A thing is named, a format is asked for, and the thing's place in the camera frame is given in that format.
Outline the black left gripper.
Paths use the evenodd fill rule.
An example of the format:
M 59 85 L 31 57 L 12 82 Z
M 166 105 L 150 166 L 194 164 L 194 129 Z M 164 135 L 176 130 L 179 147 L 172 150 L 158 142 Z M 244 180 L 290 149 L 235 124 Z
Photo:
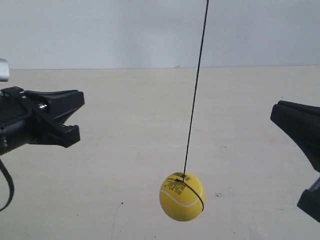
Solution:
M 0 154 L 25 144 L 69 148 L 80 141 L 78 125 L 64 125 L 85 104 L 82 91 L 0 91 Z

